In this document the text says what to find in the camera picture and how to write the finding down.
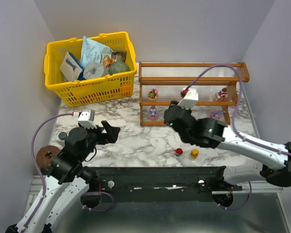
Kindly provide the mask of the purple bunny pink donut toy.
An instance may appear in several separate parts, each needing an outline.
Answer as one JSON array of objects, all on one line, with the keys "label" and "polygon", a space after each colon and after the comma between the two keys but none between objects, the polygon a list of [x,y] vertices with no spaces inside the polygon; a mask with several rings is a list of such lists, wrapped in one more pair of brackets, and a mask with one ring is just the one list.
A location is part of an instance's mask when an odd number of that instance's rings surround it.
[{"label": "purple bunny pink donut toy", "polygon": [[152,105],[147,113],[147,116],[150,120],[156,120],[159,117],[158,110],[156,106]]}]

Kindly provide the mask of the red haired figure toy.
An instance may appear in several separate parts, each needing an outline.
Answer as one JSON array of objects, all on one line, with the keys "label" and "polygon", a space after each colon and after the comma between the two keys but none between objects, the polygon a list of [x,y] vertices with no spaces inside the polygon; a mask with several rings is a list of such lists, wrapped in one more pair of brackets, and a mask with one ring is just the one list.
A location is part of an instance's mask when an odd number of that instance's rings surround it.
[{"label": "red haired figure toy", "polygon": [[177,148],[174,150],[176,156],[181,156],[183,154],[183,150],[181,148]]}]

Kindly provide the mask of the purple bunny pink cup toy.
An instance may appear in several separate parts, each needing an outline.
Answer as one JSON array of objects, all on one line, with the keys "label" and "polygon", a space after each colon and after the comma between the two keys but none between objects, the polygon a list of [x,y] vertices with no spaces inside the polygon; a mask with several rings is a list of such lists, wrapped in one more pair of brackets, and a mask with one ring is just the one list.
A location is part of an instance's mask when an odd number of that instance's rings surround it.
[{"label": "purple bunny pink cup toy", "polygon": [[213,110],[210,111],[210,118],[219,120],[219,121],[225,121],[225,114],[226,112],[224,110]]}]

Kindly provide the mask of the yellow haired figure toy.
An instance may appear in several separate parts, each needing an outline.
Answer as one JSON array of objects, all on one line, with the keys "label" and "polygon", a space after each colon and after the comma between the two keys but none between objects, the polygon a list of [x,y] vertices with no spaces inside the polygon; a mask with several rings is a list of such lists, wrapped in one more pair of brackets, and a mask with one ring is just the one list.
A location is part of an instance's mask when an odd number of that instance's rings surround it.
[{"label": "yellow haired figure toy", "polygon": [[191,150],[191,157],[193,159],[196,159],[198,156],[199,156],[199,150],[197,149]]}]

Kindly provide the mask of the pink bear strawberry donut toy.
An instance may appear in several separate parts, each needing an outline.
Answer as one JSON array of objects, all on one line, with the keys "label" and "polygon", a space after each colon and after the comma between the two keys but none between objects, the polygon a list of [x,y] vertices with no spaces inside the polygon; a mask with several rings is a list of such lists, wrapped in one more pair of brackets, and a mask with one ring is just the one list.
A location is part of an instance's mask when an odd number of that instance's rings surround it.
[{"label": "pink bear strawberry donut toy", "polygon": [[147,98],[149,100],[155,101],[158,99],[159,93],[158,93],[158,89],[156,88],[152,88],[147,95]]}]

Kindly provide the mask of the pink bear cake slice toy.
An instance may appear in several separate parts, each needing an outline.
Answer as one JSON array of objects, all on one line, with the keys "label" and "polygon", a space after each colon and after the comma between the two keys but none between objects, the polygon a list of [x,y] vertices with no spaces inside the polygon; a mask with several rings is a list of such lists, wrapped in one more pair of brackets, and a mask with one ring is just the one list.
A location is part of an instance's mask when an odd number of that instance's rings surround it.
[{"label": "pink bear cake slice toy", "polygon": [[217,101],[226,101],[228,98],[227,88],[222,88],[219,92],[215,94]]}]

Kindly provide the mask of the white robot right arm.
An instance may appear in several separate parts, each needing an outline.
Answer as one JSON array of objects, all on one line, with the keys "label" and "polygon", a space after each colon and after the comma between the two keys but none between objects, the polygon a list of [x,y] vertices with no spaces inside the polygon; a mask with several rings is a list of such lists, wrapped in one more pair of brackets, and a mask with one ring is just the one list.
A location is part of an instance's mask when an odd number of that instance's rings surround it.
[{"label": "white robot right arm", "polygon": [[165,110],[163,118],[183,143],[228,150],[253,160],[246,165],[226,167],[222,174],[224,182],[235,185],[266,181],[279,187],[291,186],[291,142],[275,144],[234,132],[229,125],[212,118],[195,119],[191,110],[181,108],[175,101]]}]

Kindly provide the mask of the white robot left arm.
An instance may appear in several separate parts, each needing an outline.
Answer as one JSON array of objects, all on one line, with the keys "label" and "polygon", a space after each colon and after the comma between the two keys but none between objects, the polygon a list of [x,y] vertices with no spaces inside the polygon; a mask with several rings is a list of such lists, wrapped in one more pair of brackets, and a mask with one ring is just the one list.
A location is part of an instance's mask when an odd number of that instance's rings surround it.
[{"label": "white robot left arm", "polygon": [[97,145],[114,144],[119,132],[119,127],[102,121],[102,126],[86,128],[80,125],[61,135],[64,147],[52,159],[38,197],[22,220],[9,226],[6,232],[53,232],[59,218],[89,190],[90,183],[97,182],[97,173],[83,166],[83,161]]}]

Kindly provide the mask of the wooden two-tier shelf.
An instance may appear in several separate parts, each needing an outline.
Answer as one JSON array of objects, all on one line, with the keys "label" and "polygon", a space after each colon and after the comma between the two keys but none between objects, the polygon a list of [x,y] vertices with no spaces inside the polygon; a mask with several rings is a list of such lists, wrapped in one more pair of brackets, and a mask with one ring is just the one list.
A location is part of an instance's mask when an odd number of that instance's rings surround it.
[{"label": "wooden two-tier shelf", "polygon": [[[198,92],[198,106],[210,111],[224,110],[225,122],[230,123],[228,108],[236,105],[239,95],[237,85],[239,80],[249,82],[250,75],[244,62],[232,63],[233,69],[228,67],[213,67],[212,63],[140,63],[140,124],[141,126],[164,125],[163,113],[172,100],[181,101],[181,92],[201,73],[203,76],[193,85]],[[222,88],[227,88],[226,101],[217,101],[215,94]],[[147,98],[148,92],[158,89],[158,99]],[[159,117],[150,120],[147,113],[150,107],[156,106]]]}]

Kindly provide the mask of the brown tape roll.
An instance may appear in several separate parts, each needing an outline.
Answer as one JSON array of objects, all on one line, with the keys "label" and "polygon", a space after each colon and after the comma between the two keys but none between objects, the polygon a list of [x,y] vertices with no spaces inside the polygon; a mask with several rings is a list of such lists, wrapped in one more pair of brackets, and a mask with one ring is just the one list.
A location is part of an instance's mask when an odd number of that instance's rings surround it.
[{"label": "brown tape roll", "polygon": [[42,147],[36,155],[37,165],[45,169],[51,167],[51,161],[57,157],[60,151],[58,147],[52,145]]}]

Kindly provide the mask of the grey wrapped round package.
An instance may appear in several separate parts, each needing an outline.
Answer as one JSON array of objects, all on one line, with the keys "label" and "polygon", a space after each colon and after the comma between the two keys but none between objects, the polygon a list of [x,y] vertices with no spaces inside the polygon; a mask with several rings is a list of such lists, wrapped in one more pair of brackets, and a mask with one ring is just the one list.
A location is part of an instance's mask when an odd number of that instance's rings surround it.
[{"label": "grey wrapped round package", "polygon": [[83,72],[83,77],[86,80],[100,78],[103,76],[105,76],[105,68],[98,62],[88,63]]}]

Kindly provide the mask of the green melon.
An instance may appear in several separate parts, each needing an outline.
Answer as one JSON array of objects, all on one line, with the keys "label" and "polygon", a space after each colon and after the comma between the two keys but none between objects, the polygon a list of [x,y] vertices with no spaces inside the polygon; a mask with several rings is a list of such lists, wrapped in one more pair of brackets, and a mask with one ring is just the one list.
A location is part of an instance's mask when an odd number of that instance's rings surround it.
[{"label": "green melon", "polygon": [[114,75],[117,73],[129,72],[129,66],[123,61],[116,61],[112,63],[109,67],[109,74]]}]

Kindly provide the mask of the white and blue razor box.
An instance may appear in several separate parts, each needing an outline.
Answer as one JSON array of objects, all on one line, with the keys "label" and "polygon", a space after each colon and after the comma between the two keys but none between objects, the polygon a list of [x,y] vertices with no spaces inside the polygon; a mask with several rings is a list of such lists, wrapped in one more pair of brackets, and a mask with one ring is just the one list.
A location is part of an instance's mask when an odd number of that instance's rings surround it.
[{"label": "white and blue razor box", "polygon": [[84,67],[71,52],[66,52],[63,62],[60,66],[60,71],[68,82],[84,80]]}]

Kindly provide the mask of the light blue cassava chips bag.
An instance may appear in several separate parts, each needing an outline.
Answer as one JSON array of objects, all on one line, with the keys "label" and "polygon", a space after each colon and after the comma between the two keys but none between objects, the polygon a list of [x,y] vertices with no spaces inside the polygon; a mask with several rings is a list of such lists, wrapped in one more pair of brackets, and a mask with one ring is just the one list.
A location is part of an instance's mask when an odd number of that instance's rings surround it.
[{"label": "light blue cassava chips bag", "polygon": [[112,53],[113,50],[110,47],[84,36],[82,39],[80,63],[84,68],[91,62],[102,64],[104,58],[110,57]]}]

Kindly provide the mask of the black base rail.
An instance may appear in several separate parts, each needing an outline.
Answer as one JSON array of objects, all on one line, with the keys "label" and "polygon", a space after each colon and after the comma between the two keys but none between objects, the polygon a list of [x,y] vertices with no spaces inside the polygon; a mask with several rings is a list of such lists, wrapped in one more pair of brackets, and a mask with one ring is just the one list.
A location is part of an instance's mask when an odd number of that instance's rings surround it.
[{"label": "black base rail", "polygon": [[221,167],[89,167],[97,173],[82,196],[110,202],[215,202],[229,207],[234,186]]}]

